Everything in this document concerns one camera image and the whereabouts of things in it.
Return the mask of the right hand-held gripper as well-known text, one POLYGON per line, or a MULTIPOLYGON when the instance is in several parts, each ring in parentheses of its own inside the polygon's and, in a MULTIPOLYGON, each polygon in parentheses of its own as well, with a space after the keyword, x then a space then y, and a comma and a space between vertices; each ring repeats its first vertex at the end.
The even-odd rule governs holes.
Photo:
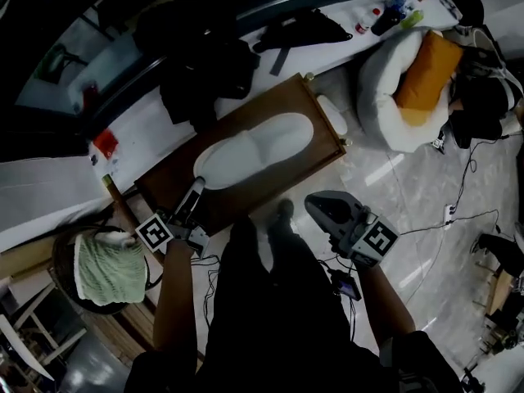
POLYGON ((305 209, 329 235, 332 250, 358 266, 380 264, 400 235, 383 215, 374 214, 348 192, 321 191, 305 198, 305 209), (341 220, 349 220, 341 225, 341 220))

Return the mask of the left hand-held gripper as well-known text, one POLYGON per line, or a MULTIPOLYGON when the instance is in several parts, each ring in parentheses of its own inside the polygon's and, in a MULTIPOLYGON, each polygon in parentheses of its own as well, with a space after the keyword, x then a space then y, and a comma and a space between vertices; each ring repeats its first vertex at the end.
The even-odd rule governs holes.
POLYGON ((136 228, 136 234, 151 253, 166 247, 171 241, 181 241, 186 242, 199 257, 202 257, 210 237, 191 215, 205 185, 206 181, 201 176, 196 177, 175 212, 158 210, 136 228))

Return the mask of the white slipper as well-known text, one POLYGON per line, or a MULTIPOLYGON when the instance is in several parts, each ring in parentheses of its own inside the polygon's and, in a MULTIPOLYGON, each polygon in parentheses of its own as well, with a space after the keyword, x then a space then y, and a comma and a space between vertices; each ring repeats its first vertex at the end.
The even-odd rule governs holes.
POLYGON ((345 118, 341 112, 334 105, 334 103, 325 95, 320 94, 317 96, 317 102, 322 108, 325 116, 329 120, 331 126, 339 136, 344 136, 348 132, 348 127, 345 118))
POLYGON ((306 115, 275 115, 206 148, 195 160, 193 174, 204 179, 207 189, 225 189, 299 154, 313 136, 306 115))

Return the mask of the person's right forearm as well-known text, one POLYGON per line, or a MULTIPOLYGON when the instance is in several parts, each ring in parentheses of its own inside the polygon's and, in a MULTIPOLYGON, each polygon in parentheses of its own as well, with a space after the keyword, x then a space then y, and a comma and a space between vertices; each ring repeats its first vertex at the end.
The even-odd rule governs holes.
POLYGON ((379 348, 393 337, 416 331, 403 301, 377 264, 372 268, 356 265, 370 328, 379 348))

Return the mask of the brown wooden shoe rack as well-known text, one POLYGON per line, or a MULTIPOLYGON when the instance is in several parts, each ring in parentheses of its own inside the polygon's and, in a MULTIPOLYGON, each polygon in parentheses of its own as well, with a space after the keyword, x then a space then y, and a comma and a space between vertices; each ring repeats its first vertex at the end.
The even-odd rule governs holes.
POLYGON ((292 76, 226 114, 213 128, 189 138, 163 160, 151 164, 135 181, 139 193, 153 211, 174 210, 195 179, 192 171, 195 160, 207 147, 285 113, 303 114, 311 121, 311 142, 292 158, 242 183, 221 190, 206 189, 192 216, 209 235, 219 233, 345 154, 334 128, 301 75, 292 76))

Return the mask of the small black screen device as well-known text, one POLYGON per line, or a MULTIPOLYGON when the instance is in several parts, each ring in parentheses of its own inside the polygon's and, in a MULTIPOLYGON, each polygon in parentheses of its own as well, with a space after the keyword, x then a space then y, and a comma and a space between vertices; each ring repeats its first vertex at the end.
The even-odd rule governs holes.
POLYGON ((351 300, 360 301, 362 296, 355 279, 339 269, 329 270, 333 291, 337 295, 344 295, 351 300))

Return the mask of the red packet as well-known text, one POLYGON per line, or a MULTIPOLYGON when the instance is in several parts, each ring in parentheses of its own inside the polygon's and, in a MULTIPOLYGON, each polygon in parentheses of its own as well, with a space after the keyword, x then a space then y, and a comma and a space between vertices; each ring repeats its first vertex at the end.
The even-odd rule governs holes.
POLYGON ((115 151, 118 140, 110 129, 104 129, 98 136, 93 140, 93 145, 106 157, 112 156, 115 151))

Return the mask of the green white towel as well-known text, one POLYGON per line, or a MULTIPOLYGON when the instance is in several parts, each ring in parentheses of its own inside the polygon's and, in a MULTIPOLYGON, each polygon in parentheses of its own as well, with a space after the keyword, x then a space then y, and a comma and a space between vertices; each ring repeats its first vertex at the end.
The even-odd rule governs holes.
POLYGON ((74 281, 78 297, 97 306, 140 303, 148 281, 144 246, 127 232, 79 234, 74 281))

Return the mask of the person's black clothing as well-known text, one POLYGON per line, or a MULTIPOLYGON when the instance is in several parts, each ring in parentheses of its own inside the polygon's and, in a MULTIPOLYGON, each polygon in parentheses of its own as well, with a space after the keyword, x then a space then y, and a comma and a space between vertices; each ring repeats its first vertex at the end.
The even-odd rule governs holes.
POLYGON ((277 219, 268 230, 274 264, 261 263, 255 225, 236 223, 221 258, 203 364, 197 350, 139 355, 124 393, 305 391, 461 393, 429 336, 393 337, 379 353, 357 346, 322 265, 277 219))

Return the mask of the black jacket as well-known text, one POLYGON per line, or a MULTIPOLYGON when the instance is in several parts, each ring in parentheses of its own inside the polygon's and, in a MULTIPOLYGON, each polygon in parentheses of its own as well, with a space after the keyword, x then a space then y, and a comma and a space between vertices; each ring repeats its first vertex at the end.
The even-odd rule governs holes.
POLYGON ((219 98, 241 100, 251 91, 260 56, 193 0, 173 0, 143 12, 133 34, 141 52, 164 56, 160 98, 173 124, 197 133, 217 122, 219 98))

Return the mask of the wooden slatted platform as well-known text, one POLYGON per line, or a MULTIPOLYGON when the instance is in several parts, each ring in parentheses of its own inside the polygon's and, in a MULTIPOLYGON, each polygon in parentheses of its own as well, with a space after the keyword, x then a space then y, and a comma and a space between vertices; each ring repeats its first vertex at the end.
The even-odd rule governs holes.
POLYGON ((99 341, 126 367, 142 353, 153 350, 153 323, 156 306, 149 298, 126 305, 111 315, 83 311, 81 319, 99 341))

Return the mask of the black woven basket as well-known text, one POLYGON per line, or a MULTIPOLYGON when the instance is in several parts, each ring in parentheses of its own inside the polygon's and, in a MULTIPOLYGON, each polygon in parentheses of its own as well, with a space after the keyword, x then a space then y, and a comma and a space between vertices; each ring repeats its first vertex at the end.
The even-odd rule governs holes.
MULTIPOLYGON (((52 271, 53 280, 57 286, 63 291, 65 295, 69 297, 76 305, 95 314, 111 315, 120 312, 126 305, 135 303, 113 303, 106 306, 97 306, 90 300, 81 300, 78 297, 75 281, 74 281, 74 245, 75 238, 79 234, 86 236, 94 236, 98 233, 108 233, 111 231, 125 232, 124 230, 114 226, 101 226, 101 225, 85 225, 76 228, 70 228, 62 233, 53 242, 52 247, 52 271)), ((146 284, 146 292, 156 287, 161 278, 158 277, 156 280, 151 279, 151 270, 146 258, 147 265, 147 277, 148 281, 146 284)))

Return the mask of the grey flat strip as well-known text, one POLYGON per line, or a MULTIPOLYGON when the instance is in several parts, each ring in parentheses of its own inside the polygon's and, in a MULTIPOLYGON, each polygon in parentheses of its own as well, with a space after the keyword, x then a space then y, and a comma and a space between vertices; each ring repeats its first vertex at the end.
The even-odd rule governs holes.
POLYGON ((282 68, 287 60, 289 51, 289 47, 283 47, 280 49, 278 56, 269 72, 272 76, 278 77, 280 75, 282 68))

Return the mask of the light wooden stool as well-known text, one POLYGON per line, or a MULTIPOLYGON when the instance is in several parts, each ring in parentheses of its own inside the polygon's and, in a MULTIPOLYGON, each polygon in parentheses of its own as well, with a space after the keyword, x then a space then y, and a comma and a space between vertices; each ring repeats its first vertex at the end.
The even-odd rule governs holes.
POLYGON ((506 300, 516 286, 516 278, 504 269, 498 269, 490 280, 490 292, 486 302, 486 314, 492 315, 504 307, 506 300))

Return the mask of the black bottle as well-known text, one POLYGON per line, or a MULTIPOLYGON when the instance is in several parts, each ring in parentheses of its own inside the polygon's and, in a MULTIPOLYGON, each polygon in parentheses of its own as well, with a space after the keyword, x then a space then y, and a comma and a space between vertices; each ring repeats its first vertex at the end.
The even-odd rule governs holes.
POLYGON ((385 32, 398 25, 401 21, 401 12, 396 8, 388 7, 370 28, 376 36, 382 36, 385 32))

